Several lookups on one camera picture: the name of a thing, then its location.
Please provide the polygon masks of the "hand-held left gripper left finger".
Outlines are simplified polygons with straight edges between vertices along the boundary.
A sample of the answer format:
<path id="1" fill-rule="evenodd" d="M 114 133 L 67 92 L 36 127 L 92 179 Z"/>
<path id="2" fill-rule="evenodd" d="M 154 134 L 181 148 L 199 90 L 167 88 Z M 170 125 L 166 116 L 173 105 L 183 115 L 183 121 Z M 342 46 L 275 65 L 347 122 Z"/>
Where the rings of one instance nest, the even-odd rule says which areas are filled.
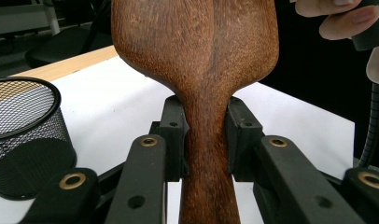
<path id="1" fill-rule="evenodd" d="M 165 140 L 165 177 L 168 182 L 178 182 L 188 173 L 185 163 L 185 139 L 188 130 L 189 125 L 180 100 L 175 95 L 166 98 L 161 119 L 151 123 L 149 132 Z"/>

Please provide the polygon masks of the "black chair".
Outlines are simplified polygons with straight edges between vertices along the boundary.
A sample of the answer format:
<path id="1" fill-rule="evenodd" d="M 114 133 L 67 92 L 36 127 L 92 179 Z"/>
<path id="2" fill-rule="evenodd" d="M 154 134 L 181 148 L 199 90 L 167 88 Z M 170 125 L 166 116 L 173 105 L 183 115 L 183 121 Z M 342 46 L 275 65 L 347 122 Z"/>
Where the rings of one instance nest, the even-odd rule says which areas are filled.
<path id="1" fill-rule="evenodd" d="M 93 34 L 87 28 L 69 28 L 28 50 L 25 60 L 31 68 L 37 68 L 111 45 L 110 35 Z"/>

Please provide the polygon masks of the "wooden table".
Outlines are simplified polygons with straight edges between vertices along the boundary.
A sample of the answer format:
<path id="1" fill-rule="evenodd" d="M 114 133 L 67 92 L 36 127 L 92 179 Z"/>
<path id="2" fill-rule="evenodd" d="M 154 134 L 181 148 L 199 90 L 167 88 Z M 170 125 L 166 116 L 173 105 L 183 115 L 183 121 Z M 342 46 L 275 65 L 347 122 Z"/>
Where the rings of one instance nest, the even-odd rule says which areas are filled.
<path id="1" fill-rule="evenodd" d="M 87 52 L 57 63 L 51 63 L 15 74 L 15 77 L 35 77 L 46 81 L 68 76 L 94 64 L 117 57 L 113 46 Z"/>

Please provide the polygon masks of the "white metal-framed desk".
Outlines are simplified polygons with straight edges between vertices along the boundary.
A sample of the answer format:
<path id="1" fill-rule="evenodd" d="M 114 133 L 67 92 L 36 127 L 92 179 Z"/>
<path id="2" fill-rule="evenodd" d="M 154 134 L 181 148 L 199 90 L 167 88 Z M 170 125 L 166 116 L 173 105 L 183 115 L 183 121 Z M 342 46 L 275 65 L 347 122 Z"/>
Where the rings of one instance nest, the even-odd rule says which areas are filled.
<path id="1" fill-rule="evenodd" d="M 31 0 L 31 5 L 0 7 L 0 35 L 47 27 L 53 35 L 60 32 L 51 0 Z"/>

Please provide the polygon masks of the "wooden hairbrush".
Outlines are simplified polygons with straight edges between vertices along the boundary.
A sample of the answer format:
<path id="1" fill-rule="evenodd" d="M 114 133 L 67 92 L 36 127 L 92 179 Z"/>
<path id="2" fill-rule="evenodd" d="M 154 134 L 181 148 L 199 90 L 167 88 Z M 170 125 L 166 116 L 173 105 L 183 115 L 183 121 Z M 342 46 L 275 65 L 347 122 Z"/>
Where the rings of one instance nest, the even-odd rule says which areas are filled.
<path id="1" fill-rule="evenodd" d="M 175 93 L 189 131 L 180 224 L 240 224 L 228 167 L 232 95 L 274 69 L 274 0 L 112 0 L 120 58 Z"/>

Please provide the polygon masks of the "black mesh pen holder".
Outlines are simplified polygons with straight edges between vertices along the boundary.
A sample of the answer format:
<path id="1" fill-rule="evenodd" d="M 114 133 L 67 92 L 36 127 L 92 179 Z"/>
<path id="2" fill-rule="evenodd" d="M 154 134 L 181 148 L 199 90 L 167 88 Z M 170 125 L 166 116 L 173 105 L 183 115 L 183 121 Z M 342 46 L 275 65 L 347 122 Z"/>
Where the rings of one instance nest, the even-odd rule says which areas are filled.
<path id="1" fill-rule="evenodd" d="M 31 77 L 0 78 L 0 196 L 33 199 L 58 173 L 77 163 L 51 83 Z"/>

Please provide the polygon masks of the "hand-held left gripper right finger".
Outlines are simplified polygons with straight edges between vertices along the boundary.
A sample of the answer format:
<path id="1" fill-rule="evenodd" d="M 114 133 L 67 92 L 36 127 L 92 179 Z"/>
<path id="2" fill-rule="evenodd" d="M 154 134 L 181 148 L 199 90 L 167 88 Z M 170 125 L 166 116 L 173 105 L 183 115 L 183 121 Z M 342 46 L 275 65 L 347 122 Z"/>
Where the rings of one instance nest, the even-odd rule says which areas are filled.
<path id="1" fill-rule="evenodd" d="M 229 173 L 236 182 L 253 182 L 256 168 L 253 149 L 263 137 L 263 127 L 247 105 L 237 97 L 232 97 L 228 103 L 225 131 Z"/>

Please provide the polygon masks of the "white table cover sheet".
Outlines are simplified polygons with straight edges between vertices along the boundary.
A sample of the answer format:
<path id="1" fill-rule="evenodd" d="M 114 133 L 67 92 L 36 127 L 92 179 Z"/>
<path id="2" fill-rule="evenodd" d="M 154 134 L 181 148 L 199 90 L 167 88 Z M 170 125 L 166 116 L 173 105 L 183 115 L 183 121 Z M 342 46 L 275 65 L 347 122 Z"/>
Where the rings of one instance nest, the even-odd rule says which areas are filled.
<path id="1" fill-rule="evenodd" d="M 137 73 L 118 57 L 76 72 L 60 64 L 27 74 L 58 88 L 77 164 L 97 174 L 125 161 L 132 141 L 161 117 L 164 101 L 171 95 L 166 87 Z M 317 169 L 341 178 L 352 167 L 352 121 L 260 83 L 235 95 L 266 134 L 293 141 Z"/>

